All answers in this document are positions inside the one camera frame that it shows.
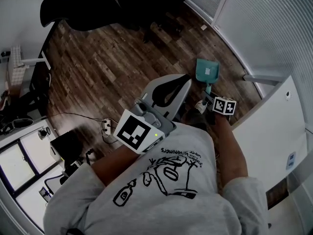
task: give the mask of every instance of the foot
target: foot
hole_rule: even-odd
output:
[[[206,110],[206,106],[207,106],[207,103],[205,103],[205,105],[203,105],[203,100],[200,100],[200,101],[195,105],[195,108],[196,108],[201,114],[203,114],[204,111]]]

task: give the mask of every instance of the black chair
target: black chair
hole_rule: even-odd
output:
[[[180,33],[182,25],[165,14],[177,9],[185,0],[117,0],[123,11],[132,21],[146,30],[144,42],[149,40],[153,22],[166,31]]]
[[[44,0],[40,8],[43,27],[65,19],[68,25],[80,31],[97,29],[119,23],[132,30],[139,30],[115,0]]]

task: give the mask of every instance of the desk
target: desk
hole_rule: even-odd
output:
[[[290,91],[287,101],[285,94]],[[250,112],[232,126],[245,155],[249,176],[271,189],[294,170],[307,155],[305,122],[299,96],[289,76]],[[295,164],[286,170],[296,152]]]

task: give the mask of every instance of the power outlet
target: power outlet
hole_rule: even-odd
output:
[[[103,120],[103,122],[104,122],[104,132],[105,132],[105,134],[107,134],[108,136],[111,135],[112,134],[111,133],[111,120],[108,119],[108,118],[105,118]]]

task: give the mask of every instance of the cartoon drawing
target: cartoon drawing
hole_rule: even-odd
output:
[[[192,167],[198,167],[195,161],[191,161],[188,159],[188,157],[182,155],[175,157],[163,157],[158,160],[149,159],[149,161],[151,165],[148,166],[147,170],[142,173],[144,186],[148,187],[151,182],[155,180],[158,188],[165,196],[176,195],[193,199],[197,195],[196,190],[188,188],[190,170]],[[177,172],[177,168],[181,168],[182,166],[188,166],[187,175],[184,174],[184,176],[180,179],[180,181],[182,181],[184,178],[186,178],[186,187],[167,189],[164,181],[167,182],[167,186],[169,188],[173,185],[175,186],[175,183],[172,184],[170,182],[177,182],[179,180],[179,173]],[[113,202],[117,206],[124,206],[133,192],[132,188],[135,186],[136,179],[130,181],[127,186],[122,188],[114,197]]]

